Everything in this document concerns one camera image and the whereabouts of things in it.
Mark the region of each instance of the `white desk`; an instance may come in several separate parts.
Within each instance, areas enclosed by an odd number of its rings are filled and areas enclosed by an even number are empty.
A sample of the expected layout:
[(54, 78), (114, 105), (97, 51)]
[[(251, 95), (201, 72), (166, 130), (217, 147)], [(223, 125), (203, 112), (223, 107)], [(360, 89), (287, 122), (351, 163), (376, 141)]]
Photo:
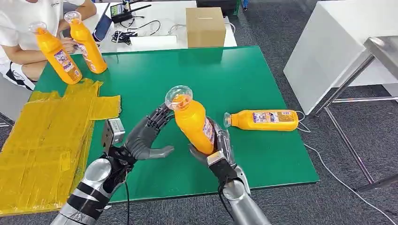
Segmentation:
[[(398, 35), (397, 0), (319, 1), (284, 68), (305, 114), (333, 87), (339, 87), (368, 56), (368, 37)], [(351, 86), (390, 84), (398, 80), (375, 60)]]
[[(96, 27), (100, 17), (102, 16), (108, 3), (95, 3), (97, 7), (97, 14), (84, 20), (86, 27), (93, 32)], [(131, 5), (132, 8), (139, 8), (146, 5), (152, 5), (148, 8), (139, 10), (135, 12), (136, 16), (144, 16), (144, 19), (136, 18), (131, 27), (139, 27), (152, 20), (159, 20), (161, 22), (160, 30), (154, 35), (167, 35), (170, 28), (175, 24), (185, 24), (185, 9), (186, 8), (196, 8), (196, 1), (156, 1), (156, 2), (138, 2)], [(110, 17), (110, 7), (107, 9), (106, 15)], [(124, 25), (128, 25), (130, 21), (124, 21)], [(158, 27), (157, 23), (153, 23), (154, 30)], [(226, 35), (224, 47), (237, 46), (234, 34), (232, 32), (231, 26), (226, 24)], [(127, 30), (120, 24), (111, 24), (108, 34), (113, 34), (115, 30), (121, 30), (126, 32)], [(144, 28), (138, 30), (139, 36), (149, 35), (151, 31), (151, 26), (145, 26)], [(188, 48), (187, 36), (185, 27), (179, 27), (177, 30), (172, 32), (172, 34), (177, 35), (177, 42), (175, 44), (162, 44), (154, 43), (153, 46), (138, 46), (138, 45), (127, 45), (125, 43), (113, 43), (104, 41), (102, 43), (102, 52), (136, 52), (136, 51), (150, 51), (150, 50), (167, 50), (167, 49), (183, 49)]]

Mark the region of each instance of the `green mat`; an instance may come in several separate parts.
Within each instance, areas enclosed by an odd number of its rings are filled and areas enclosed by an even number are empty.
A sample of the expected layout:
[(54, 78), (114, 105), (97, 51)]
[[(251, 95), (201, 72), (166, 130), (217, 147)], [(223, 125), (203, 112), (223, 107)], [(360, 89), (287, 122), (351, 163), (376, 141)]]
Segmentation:
[[(224, 112), (244, 109), (285, 109), (286, 105), (258, 46), (181, 49), (103, 54), (108, 70), (100, 75), (73, 55), (84, 77), (101, 80), (100, 96), (122, 96), (120, 118), (130, 132), (135, 124), (164, 101), (167, 91), (187, 85), (207, 116), (222, 124)], [(48, 64), (35, 90), (64, 93), (63, 83)], [(102, 152), (104, 121), (94, 127), (88, 165)], [(235, 160), (251, 188), (319, 181), (297, 131), (245, 131), (229, 128)], [(167, 158), (138, 161), (128, 176), (130, 199), (198, 195), (217, 191), (218, 181), (188, 151), (188, 140), (172, 120), (154, 147), (173, 145)], [(111, 201), (125, 201), (125, 188)]]

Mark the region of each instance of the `clear bottle cap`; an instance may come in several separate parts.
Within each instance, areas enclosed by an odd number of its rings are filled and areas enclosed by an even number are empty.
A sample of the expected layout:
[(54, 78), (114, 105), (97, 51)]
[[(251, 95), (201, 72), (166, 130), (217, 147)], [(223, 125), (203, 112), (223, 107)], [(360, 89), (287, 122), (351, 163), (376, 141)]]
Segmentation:
[(192, 98), (192, 90), (187, 86), (180, 85), (173, 87), (167, 92), (164, 103), (169, 109), (180, 110), (185, 108)]
[(41, 21), (31, 22), (28, 30), (34, 34), (44, 34), (47, 30), (47, 24)]
[(232, 124), (232, 117), (229, 113), (224, 113), (224, 127), (229, 128)]
[(79, 24), (82, 22), (82, 15), (77, 11), (68, 12), (63, 18), (66, 22), (72, 24)]

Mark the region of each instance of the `lying bottle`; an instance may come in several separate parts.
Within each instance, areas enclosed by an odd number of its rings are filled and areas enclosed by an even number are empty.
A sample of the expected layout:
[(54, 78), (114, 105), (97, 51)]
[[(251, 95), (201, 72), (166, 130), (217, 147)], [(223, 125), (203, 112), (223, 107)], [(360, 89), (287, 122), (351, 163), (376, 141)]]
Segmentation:
[(299, 118), (293, 110), (243, 110), (236, 114), (224, 114), (224, 126), (242, 130), (292, 131)]
[(167, 92), (165, 104), (174, 110), (177, 125), (196, 149), (210, 155), (214, 151), (214, 128), (205, 108), (192, 97), (189, 87), (175, 86)]
[(91, 32), (83, 24), (82, 15), (72, 11), (66, 13), (64, 19), (70, 24), (70, 35), (77, 42), (91, 72), (96, 74), (104, 72), (107, 69), (107, 64), (102, 58)]
[(29, 31), (36, 35), (39, 49), (65, 83), (75, 84), (82, 79), (82, 73), (76, 63), (66, 52), (61, 41), (48, 32), (44, 22), (31, 23)]

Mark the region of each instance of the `yellow tape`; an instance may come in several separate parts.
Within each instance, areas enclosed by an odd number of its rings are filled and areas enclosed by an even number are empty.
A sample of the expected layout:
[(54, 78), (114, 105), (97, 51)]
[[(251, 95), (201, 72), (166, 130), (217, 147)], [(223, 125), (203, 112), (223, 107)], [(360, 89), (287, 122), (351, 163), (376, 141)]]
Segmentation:
[(120, 96), (97, 97), (84, 79), (58, 93), (34, 91), (0, 153), (0, 216), (60, 208), (86, 167), (93, 120), (117, 117)]

